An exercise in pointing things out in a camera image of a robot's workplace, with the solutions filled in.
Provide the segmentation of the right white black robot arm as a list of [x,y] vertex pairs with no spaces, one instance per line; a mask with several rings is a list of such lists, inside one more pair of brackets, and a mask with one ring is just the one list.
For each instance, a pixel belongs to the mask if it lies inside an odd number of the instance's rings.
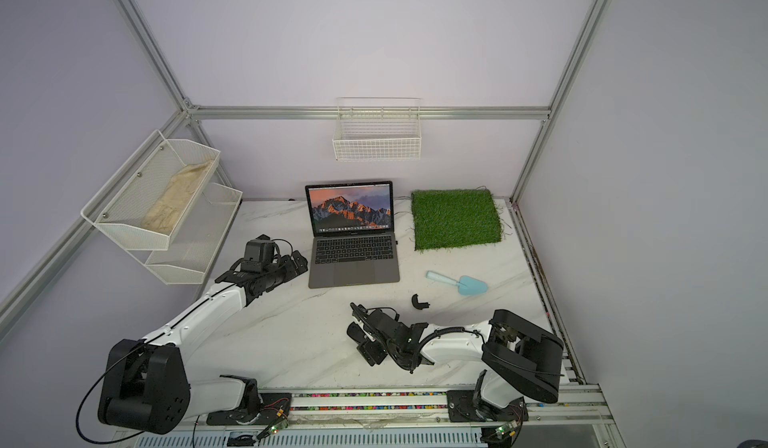
[[370,366],[391,359],[412,374],[421,366],[481,362],[480,400],[503,408],[527,397],[545,404],[559,400],[564,342],[555,334],[506,310],[465,326],[426,322],[406,325],[384,307],[350,305],[347,335]]

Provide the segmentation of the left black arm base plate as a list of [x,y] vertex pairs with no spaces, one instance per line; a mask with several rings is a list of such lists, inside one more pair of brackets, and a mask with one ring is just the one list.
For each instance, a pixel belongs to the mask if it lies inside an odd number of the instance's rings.
[[209,426],[271,425],[280,418],[287,418],[292,403],[288,392],[260,392],[256,405],[245,404],[229,411],[217,411],[206,416]]

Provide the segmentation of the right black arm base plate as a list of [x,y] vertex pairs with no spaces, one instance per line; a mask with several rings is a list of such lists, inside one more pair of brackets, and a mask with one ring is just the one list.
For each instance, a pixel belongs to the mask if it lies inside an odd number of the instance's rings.
[[502,408],[482,400],[478,391],[449,390],[446,397],[451,422],[527,422],[529,419],[522,397],[510,401]]

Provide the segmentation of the grey laptop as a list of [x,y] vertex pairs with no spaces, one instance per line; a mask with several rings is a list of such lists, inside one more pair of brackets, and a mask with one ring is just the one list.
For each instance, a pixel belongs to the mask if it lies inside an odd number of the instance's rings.
[[391,181],[311,184],[305,195],[313,236],[309,288],[400,281]]

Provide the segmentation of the black mouse battery cover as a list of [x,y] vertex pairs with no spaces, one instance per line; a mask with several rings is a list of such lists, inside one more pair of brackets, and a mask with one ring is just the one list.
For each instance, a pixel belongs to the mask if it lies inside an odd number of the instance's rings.
[[418,294],[413,294],[411,297],[411,305],[415,310],[423,311],[430,307],[430,303],[427,301],[422,301],[419,298]]

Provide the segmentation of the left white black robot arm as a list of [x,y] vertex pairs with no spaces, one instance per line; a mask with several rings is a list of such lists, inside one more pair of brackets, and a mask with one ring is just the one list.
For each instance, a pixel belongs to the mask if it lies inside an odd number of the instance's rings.
[[258,261],[242,258],[176,318],[143,338],[116,343],[92,386],[100,392],[99,422],[139,436],[167,434],[187,417],[213,412],[257,416],[263,402],[255,379],[220,375],[191,382],[185,363],[227,319],[307,270],[299,251]]

